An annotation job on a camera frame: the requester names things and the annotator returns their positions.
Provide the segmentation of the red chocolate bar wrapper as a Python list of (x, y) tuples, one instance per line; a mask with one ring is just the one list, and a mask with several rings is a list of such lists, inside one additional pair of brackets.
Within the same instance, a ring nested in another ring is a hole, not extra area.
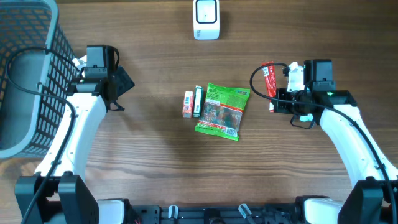
[(277, 85), (275, 80), (275, 68), (272, 65), (272, 62), (263, 63), (265, 67), (262, 69), (265, 83), (267, 87), (268, 96), (273, 98), (276, 95)]

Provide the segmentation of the green snack bag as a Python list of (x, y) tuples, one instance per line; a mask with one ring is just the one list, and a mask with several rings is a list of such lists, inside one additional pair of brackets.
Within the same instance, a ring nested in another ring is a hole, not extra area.
[(231, 88), (209, 83), (195, 131), (239, 140), (239, 127), (250, 89)]

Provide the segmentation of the green white gum pack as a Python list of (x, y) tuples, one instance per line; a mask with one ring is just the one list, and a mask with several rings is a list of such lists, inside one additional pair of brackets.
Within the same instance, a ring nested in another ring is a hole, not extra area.
[(193, 117), (199, 118), (201, 116), (201, 107), (203, 100), (203, 88), (201, 86), (195, 87), (195, 99), (193, 104)]

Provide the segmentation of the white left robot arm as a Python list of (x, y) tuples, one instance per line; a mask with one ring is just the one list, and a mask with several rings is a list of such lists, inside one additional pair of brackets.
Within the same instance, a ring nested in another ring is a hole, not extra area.
[(89, 45), (86, 63), (66, 90), (66, 105), (52, 145), (15, 195), (23, 223), (136, 223), (127, 199), (96, 200), (85, 184), (88, 154), (111, 105), (134, 86), (119, 66), (119, 51)]

